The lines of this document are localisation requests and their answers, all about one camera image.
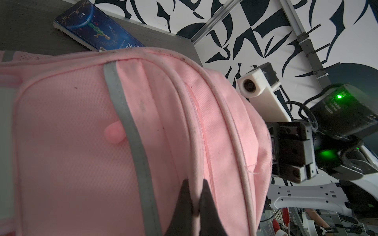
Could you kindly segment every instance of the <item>pink mesh fabric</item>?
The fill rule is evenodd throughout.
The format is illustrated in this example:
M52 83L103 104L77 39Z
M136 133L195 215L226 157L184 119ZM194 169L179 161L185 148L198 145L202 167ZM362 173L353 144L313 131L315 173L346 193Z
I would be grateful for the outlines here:
M143 235L136 174L102 66L40 81L16 106L22 235Z
M28 52L15 52L13 56L13 61L27 61L27 60L40 60L45 58L50 58L52 56L34 54Z
M14 219L0 219L0 236L14 236Z
M24 81L13 124L18 235L144 235L128 140L109 131L119 119L102 68L115 60L120 91L146 151L163 233L181 183L190 178L193 151L182 101L158 64L176 73L190 95L201 129L194 135L203 140L204 178L226 232L254 235L248 224L260 220L271 171L265 123L220 73L205 71L175 52L152 48L0 63L0 75ZM214 89L220 91L227 112ZM236 134L227 124L230 118ZM245 163L241 168L236 155L240 150ZM253 203L252 216L247 201Z

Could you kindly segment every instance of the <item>green led light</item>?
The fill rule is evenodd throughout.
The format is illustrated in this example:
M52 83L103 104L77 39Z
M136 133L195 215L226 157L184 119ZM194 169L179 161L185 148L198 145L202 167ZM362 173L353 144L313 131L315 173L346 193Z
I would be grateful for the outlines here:
M334 160L338 158L337 150L324 150L319 153L322 160Z

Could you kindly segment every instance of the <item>gray reflective strip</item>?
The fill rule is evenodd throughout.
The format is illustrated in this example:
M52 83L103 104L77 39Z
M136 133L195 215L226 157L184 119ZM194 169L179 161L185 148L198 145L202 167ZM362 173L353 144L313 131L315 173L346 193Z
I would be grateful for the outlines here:
M3 59L1 62L11 62L13 61L13 55L16 51L4 51Z
M133 156L136 177L139 187L139 198L143 212L144 231L146 236L161 236L161 226L155 195L153 193L152 179L146 152L144 150L138 129L127 105L121 81L119 80L116 62L104 65L105 81L108 86L110 99L114 109L121 120L129 141L131 155Z

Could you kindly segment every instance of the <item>metal rod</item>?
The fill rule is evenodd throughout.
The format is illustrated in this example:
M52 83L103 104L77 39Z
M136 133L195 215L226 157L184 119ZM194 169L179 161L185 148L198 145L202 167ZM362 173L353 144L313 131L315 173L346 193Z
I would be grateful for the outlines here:
M294 9L292 2L290 0L279 0L279 1L282 5L282 9L285 12L286 17L291 27L293 28L295 35L298 38L298 42L301 48L306 54L308 53L309 55L313 55L312 52L314 50L314 47L312 46L312 43L311 43L310 38L308 37L308 34L312 32L313 30L315 30L316 28L318 28L320 25L317 25L316 27L314 27L313 29L309 30L309 32L306 33L298 17L298 14L296 13L296 10ZM323 66L321 65L321 62L316 54L310 58L311 59L308 58L308 62L310 63L313 71L318 71L320 69L323 69ZM320 80L318 79L318 83L322 88L325 88L326 86L331 84L328 76L323 76Z
M298 208L290 207L289 209L290 209L291 213L294 215L295 221L297 222L298 228L301 231L302 236L306 236L305 228L303 227L303 223L302 223L301 218L299 217L299 214L298 214Z
M328 44L324 45L323 47L318 48L317 50L315 50L315 51L313 51L313 52L307 54L306 57L309 57L309 56L311 56L311 55L313 55L313 54L319 52L320 50L322 50L322 49L324 49L324 48L326 48L326 47L328 47L328 46L330 46L330 45L331 45L331 44L328 43Z
M214 27L225 18L232 9L238 5L242 0L229 0L223 6L221 6L211 17L204 26L191 38L191 41L196 45L201 39L203 39Z
M318 24L317 26L315 26L314 28L310 29L310 31L308 31L306 34L308 35L309 33L311 33L312 31L316 30L317 28L320 27L320 24Z
M339 233L339 236L348 236L348 233L345 230L344 225L341 222L339 214L337 212L334 212L334 211L328 211L328 213L330 214L331 219L332 219L333 223L335 224L335 227L336 227L336 229Z

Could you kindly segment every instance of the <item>black cable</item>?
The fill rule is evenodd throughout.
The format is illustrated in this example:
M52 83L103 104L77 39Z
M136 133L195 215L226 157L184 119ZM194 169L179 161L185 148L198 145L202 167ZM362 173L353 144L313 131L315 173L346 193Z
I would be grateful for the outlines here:
M305 111L306 115L308 116L308 118L306 118L306 120L309 121L309 123L311 124L313 131L318 130L318 128L319 128L318 121L316 120L315 115L310 111L310 109L308 107L306 107L304 104L302 104L300 102L295 102L295 101L284 102L284 104L290 104L290 103L293 104L293 105L297 105L301 109L303 109Z
M260 222L264 222L264 221L268 221L268 220L270 220L270 219L272 219L275 215L277 215L277 213L280 211L280 209L278 209L277 211L276 211L276 213L274 214L274 215L272 215L272 217L269 217L269 218L267 218L266 220L263 220L263 221L260 221Z
M280 85L280 89L282 90L283 94L285 95L286 100L287 100L288 102L290 102L290 99L289 99L289 97L287 96L287 94L286 94L284 88L282 87L282 85ZM292 110L293 110L293 105L292 105L292 104L289 104L289 105L290 105L290 109L289 109L289 110L290 110L290 112L292 112Z
M334 83L334 84L331 84L331 85L328 85L327 87L325 87L319 94L307 99L303 105L307 105L310 101L312 100L315 100L317 98L320 98L321 96L323 96L328 90L330 90L331 88L337 88L337 87L340 87L340 86L343 86L344 84L343 83ZM304 115L302 115L302 108L299 108L298 110L298 114L299 116L304 119L305 121L308 121L308 118L305 117Z

